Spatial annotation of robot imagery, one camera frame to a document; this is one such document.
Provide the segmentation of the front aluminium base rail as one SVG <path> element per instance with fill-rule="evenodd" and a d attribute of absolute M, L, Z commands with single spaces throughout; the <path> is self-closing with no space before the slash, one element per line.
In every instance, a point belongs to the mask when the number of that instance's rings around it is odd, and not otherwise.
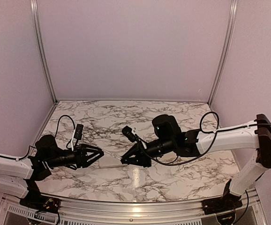
<path fill-rule="evenodd" d="M 106 202 L 59 197 L 58 214 L 36 212 L 4 195 L 0 202 L 0 225 L 266 225 L 258 193 L 248 190 L 242 206 L 206 214 L 205 199 L 173 202 Z"/>

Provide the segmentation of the left aluminium frame post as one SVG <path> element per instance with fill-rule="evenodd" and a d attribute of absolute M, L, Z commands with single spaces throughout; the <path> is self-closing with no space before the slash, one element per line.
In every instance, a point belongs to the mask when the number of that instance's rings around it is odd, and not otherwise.
<path fill-rule="evenodd" d="M 39 18 L 38 1 L 31 0 L 30 7 L 31 7 L 32 20 L 33 20 L 33 25 L 34 25 L 34 30 L 35 30 L 36 42 L 38 45 L 39 57 L 40 57 L 41 65 L 43 68 L 45 81 L 46 81 L 46 84 L 48 87 L 48 92 L 50 94 L 50 98 L 52 100 L 52 103 L 54 105 L 56 105 L 58 103 L 58 100 L 56 98 L 55 90 L 53 87 L 53 83 L 52 83 L 52 79 L 51 79 L 51 75 L 50 75 L 50 71 L 49 71 L 48 62 L 47 62 L 46 55 L 45 55 L 45 47 L 44 47 L 44 42 L 43 42 L 43 37 L 42 37 L 42 32 L 41 32 L 40 18 Z"/>

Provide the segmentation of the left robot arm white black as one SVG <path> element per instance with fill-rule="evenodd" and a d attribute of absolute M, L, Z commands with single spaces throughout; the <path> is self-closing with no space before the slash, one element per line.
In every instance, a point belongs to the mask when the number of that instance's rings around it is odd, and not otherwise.
<path fill-rule="evenodd" d="M 52 169 L 87 168 L 104 155 L 102 149 L 83 143 L 63 150 L 58 147 L 53 135 L 42 136 L 36 142 L 35 149 L 34 156 L 15 158 L 0 155 L 0 192 L 19 199 L 26 198 L 35 209 L 45 204 L 36 182 L 49 177 Z"/>

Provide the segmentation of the aluminium frame post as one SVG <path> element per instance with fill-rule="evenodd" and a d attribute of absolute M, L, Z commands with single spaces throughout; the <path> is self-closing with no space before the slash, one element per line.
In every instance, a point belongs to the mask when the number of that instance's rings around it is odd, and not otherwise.
<path fill-rule="evenodd" d="M 50 94 L 50 98 L 52 100 L 52 103 L 54 105 L 56 105 L 58 103 L 58 100 L 56 98 L 55 90 L 53 87 L 53 83 L 52 83 L 52 79 L 51 79 L 51 75 L 50 75 L 50 71 L 49 71 L 48 62 L 47 62 L 46 55 L 45 55 L 45 47 L 44 47 L 44 42 L 43 42 L 43 37 L 42 37 L 42 32 L 41 32 L 40 18 L 39 18 L 38 1 L 31 0 L 30 7 L 31 7 L 32 20 L 33 20 L 33 25 L 34 25 L 34 30 L 35 30 L 36 42 L 38 45 L 39 57 L 40 57 L 41 65 L 43 68 L 45 81 L 46 81 L 46 84 L 48 87 L 48 92 Z"/>
<path fill-rule="evenodd" d="M 227 22 L 227 29 L 226 29 L 226 34 L 223 42 L 223 48 L 221 52 L 221 56 L 219 59 L 218 67 L 216 70 L 216 75 L 214 78 L 214 82 L 210 91 L 210 95 L 208 98 L 208 106 L 211 108 L 213 105 L 213 102 L 215 100 L 220 81 L 223 76 L 224 72 L 224 67 L 226 63 L 226 59 L 229 53 L 229 49 L 231 46 L 232 38 L 233 38 L 233 32 L 234 32 L 234 27 L 236 23 L 236 14 L 237 14 L 237 9 L 238 9 L 238 0 L 232 0 L 230 4 L 230 10 L 229 10 L 229 17 L 228 17 L 228 22 Z"/>

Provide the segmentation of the white remote control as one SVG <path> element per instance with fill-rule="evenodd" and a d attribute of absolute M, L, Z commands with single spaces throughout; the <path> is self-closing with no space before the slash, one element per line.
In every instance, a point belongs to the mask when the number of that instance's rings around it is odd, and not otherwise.
<path fill-rule="evenodd" d="M 115 157 L 103 156 L 98 160 L 100 168 L 115 168 L 115 167 L 123 167 L 126 164 L 122 164 L 120 159 Z"/>

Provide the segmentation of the clear handled small screwdriver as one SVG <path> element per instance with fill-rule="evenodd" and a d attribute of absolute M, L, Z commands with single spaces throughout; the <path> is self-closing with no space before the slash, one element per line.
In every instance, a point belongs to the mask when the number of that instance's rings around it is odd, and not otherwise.
<path fill-rule="evenodd" d="M 118 160 L 121 160 L 121 159 L 122 159 L 122 157 L 118 156 L 118 155 L 115 154 L 115 153 L 109 152 L 109 151 L 107 151 L 107 150 L 103 150 L 103 152 L 109 154 L 110 156 L 112 156 L 113 158 L 116 158 L 116 159 L 118 159 Z"/>

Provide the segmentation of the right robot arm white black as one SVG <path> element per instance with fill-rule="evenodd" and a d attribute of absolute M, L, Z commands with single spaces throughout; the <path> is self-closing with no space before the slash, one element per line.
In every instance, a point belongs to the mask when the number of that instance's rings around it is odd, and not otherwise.
<path fill-rule="evenodd" d="M 214 131 L 198 129 L 183 132 L 172 115 L 162 114 L 152 120 L 157 139 L 146 142 L 131 127 L 122 129 L 124 136 L 134 145 L 121 156 L 121 163 L 150 167 L 152 162 L 161 163 L 157 158 L 174 152 L 187 158 L 184 165 L 204 155 L 223 150 L 254 149 L 255 153 L 240 172 L 225 185 L 223 196 L 218 199 L 222 210 L 229 209 L 242 194 L 271 169 L 271 122 L 264 114 L 247 123 L 219 128 Z"/>

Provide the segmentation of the right aluminium frame post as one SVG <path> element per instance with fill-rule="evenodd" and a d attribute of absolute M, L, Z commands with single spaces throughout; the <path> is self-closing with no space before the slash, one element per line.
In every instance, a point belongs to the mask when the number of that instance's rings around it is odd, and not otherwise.
<path fill-rule="evenodd" d="M 237 14 L 237 9 L 238 9 L 238 0 L 232 0 L 230 4 L 230 10 L 229 10 L 229 17 L 228 17 L 228 22 L 227 22 L 227 29 L 226 29 L 226 34 L 223 42 L 223 48 L 221 52 L 221 56 L 219 59 L 218 67 L 216 70 L 216 75 L 214 78 L 214 82 L 210 91 L 210 95 L 208 98 L 208 106 L 211 108 L 213 105 L 213 102 L 215 100 L 220 81 L 223 76 L 224 72 L 224 67 L 226 63 L 226 59 L 229 53 L 229 49 L 231 46 L 232 38 L 233 38 L 233 32 L 234 32 L 234 27 L 236 23 L 236 14 Z"/>

